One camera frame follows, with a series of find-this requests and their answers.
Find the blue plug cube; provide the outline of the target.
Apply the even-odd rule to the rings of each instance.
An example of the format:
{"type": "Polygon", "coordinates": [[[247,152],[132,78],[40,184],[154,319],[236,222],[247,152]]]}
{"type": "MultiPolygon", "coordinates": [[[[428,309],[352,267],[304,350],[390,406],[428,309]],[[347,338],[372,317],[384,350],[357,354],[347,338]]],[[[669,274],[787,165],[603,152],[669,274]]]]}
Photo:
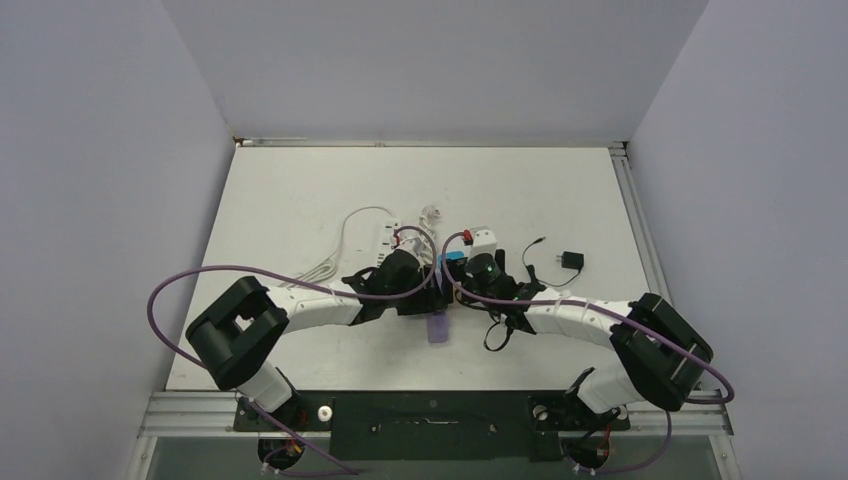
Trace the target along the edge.
{"type": "Polygon", "coordinates": [[[450,263],[464,259],[466,254],[463,251],[448,251],[440,256],[440,263],[450,263]]]}

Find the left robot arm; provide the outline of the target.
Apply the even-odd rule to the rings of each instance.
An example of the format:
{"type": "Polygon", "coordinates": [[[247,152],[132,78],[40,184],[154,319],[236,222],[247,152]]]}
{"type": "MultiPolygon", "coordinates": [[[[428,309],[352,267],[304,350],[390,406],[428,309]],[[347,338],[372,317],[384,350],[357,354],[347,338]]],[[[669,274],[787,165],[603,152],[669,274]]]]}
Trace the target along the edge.
{"type": "Polygon", "coordinates": [[[237,390],[259,406],[274,430],[298,415],[297,393],[268,359],[286,333],[322,326],[355,326],[380,318],[427,315],[446,309],[450,290],[434,267],[398,249],[381,264],[318,290],[266,287],[254,276],[233,283],[188,327],[185,337],[221,390],[237,390]]]}

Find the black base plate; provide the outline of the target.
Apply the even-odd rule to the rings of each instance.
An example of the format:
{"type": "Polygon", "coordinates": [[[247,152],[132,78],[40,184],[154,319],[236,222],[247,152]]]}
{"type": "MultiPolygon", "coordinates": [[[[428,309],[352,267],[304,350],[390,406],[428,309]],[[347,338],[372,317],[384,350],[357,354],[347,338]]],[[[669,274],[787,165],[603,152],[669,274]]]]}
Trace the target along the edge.
{"type": "Polygon", "coordinates": [[[624,413],[595,414],[559,390],[302,390],[274,418],[310,438],[322,434],[344,461],[562,458],[564,440],[626,431],[624,413]]]}

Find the aluminium frame rail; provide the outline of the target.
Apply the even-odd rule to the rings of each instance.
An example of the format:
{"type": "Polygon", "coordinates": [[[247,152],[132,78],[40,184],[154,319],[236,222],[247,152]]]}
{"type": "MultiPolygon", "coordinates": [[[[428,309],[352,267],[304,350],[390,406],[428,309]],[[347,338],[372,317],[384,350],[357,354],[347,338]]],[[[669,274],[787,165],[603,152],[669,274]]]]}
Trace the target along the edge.
{"type": "Polygon", "coordinates": [[[628,158],[627,143],[623,141],[613,142],[608,150],[649,291],[661,295],[671,303],[671,293],[635,185],[631,162],[628,158]]]}

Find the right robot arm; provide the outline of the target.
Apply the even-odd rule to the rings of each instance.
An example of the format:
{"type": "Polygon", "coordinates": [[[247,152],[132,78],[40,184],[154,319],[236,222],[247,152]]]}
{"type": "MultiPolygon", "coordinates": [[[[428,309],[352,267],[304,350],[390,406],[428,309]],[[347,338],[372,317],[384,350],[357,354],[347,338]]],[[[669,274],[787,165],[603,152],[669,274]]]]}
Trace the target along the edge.
{"type": "Polygon", "coordinates": [[[579,428],[634,402],[680,410],[714,358],[706,340],[657,294],[645,293],[634,301],[576,297],[538,282],[514,280],[490,253],[443,265],[460,293],[481,303],[507,328],[562,335],[616,354],[617,363],[588,368],[570,387],[565,414],[579,428]]]}

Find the purple power strip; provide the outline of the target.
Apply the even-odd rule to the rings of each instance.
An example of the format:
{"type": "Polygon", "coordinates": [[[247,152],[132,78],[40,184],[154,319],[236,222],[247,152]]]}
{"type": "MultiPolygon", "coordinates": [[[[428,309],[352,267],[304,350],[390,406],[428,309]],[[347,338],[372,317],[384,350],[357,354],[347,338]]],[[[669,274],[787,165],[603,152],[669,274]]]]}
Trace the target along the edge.
{"type": "Polygon", "coordinates": [[[449,339],[449,322],[447,308],[449,301],[446,299],[440,268],[436,267],[431,282],[432,311],[427,318],[427,338],[431,345],[442,344],[449,339]]]}

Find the white power strip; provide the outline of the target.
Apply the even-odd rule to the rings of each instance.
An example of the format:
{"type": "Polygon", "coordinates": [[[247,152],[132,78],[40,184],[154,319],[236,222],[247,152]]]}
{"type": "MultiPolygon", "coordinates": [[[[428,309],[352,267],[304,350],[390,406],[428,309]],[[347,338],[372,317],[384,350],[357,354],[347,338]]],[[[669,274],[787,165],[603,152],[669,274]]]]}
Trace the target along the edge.
{"type": "Polygon", "coordinates": [[[396,230],[402,226],[402,221],[388,216],[378,224],[376,230],[375,265],[380,267],[398,244],[396,230]]]}

